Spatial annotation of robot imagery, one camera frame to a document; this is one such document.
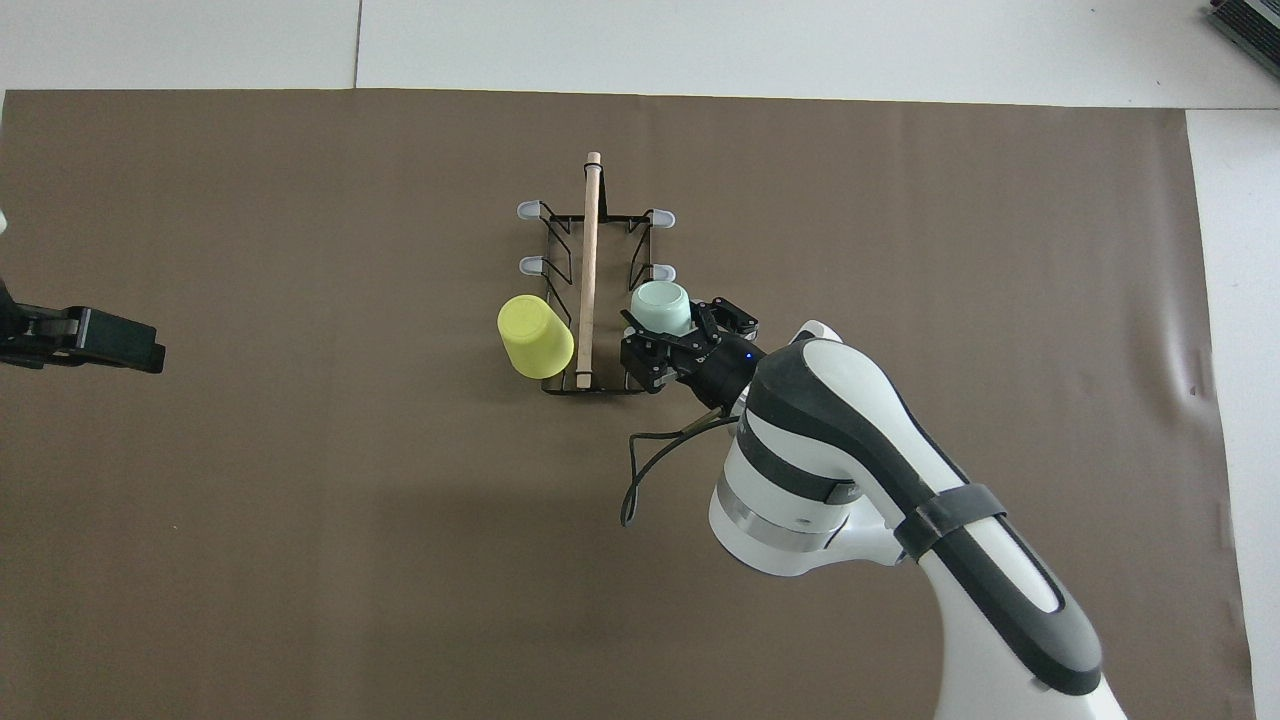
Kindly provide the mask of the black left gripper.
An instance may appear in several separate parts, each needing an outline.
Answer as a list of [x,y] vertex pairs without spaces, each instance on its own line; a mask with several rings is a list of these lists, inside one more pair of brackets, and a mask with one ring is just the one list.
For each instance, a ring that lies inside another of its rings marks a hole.
[[0,279],[4,364],[28,369],[100,365],[161,373],[166,348],[154,327],[86,306],[19,306]]

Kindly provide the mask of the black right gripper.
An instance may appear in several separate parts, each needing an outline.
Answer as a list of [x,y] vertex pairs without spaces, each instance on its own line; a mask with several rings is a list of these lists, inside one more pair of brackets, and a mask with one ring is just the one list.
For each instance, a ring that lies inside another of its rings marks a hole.
[[650,331],[628,310],[620,315],[626,332],[620,361],[643,391],[659,391],[682,380],[705,407],[730,411],[749,387],[765,351],[753,342],[759,320],[724,297],[692,301],[692,323],[719,343],[701,357],[701,333],[685,336]]

